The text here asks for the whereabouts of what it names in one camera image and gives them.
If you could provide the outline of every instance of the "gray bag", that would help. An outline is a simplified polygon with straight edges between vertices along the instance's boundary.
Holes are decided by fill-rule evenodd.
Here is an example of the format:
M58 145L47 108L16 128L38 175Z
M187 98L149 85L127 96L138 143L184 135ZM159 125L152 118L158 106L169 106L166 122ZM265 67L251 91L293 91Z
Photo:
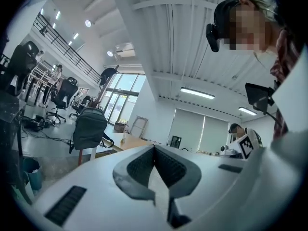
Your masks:
M73 142L76 150L93 148L100 144L107 120L99 108L85 108L76 120Z

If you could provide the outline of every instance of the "large window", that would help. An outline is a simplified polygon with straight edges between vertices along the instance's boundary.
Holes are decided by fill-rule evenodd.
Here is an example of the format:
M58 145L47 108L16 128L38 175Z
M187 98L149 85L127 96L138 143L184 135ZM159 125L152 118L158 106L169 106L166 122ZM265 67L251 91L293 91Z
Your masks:
M145 75L137 74L113 76L100 103L109 124L114 125L116 121L128 122L145 79Z

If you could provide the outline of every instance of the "person in background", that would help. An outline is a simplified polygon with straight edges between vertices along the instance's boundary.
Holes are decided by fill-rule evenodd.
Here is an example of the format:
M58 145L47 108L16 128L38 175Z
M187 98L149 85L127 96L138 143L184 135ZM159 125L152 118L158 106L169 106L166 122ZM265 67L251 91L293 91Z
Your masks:
M229 133L237 139L244 136L245 134L248 134L254 149L259 149L262 147L261 137L251 128L242 128L240 125L233 123L230 126Z
M60 79L62 73L62 65L57 65L57 70L48 80L48 85L45 87L44 96L42 102L39 104L40 107L45 108L46 101L48 99L49 90L52 86L55 86L57 81Z
M224 39L230 50L251 50L255 57L256 52L266 51L277 55L270 70L277 78L275 89L292 71L303 48L303 42L295 37L279 15L281 10L279 4L271 10L263 0L225 0L217 5L214 12L218 38ZM279 110L276 118L278 123L274 126L274 139L288 131Z
M34 73L34 70L38 67L39 63L42 61L42 57L44 55L44 51L39 51L35 57L35 60L37 61L37 65L32 69L31 73ZM23 92L26 91L27 89L27 84L28 84L28 78L29 78L29 75L25 78L25 81L24 81L24 86L23 86Z

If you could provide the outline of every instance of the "railing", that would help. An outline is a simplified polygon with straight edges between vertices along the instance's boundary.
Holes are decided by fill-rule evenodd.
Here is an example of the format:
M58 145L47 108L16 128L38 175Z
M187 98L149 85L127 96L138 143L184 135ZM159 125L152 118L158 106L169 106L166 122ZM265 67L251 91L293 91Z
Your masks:
M57 50L59 50L71 63L79 68L83 73L99 82L101 75L97 73L72 47L64 40L61 35L52 28L49 22L41 14L36 17L33 26L43 35Z

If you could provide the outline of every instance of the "office chair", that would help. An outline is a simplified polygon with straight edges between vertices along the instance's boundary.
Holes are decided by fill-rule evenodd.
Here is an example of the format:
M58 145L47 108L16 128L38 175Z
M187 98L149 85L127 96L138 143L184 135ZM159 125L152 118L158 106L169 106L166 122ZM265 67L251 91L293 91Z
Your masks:
M35 57L39 49L29 41L24 45L18 45L11 57L11 60L0 78L0 89L8 92L12 96L18 96L24 86L24 81L31 70L37 65ZM11 85L14 77L17 76L15 86Z
M69 106L69 101L71 97L77 92L78 86L77 80L70 77L68 79L63 80L61 88L58 92L58 94L55 97L51 97L51 101L56 105L55 108L57 109L56 112L46 112L46 117L54 116L56 119L59 120L59 124L61 124L60 118L64 119L64 122L66 122L66 119L63 116L60 116L58 114L58 109L65 110Z
M87 101L90 101L90 96L86 96L83 100L82 100L82 102L81 102L81 104L86 104L87 103ZM69 115L69 117L71 117L71 116L79 116L79 114L81 113L81 111L85 108L85 107L83 107L82 105L72 105L72 108L74 109L74 110L76 110L76 113L71 113L70 115Z

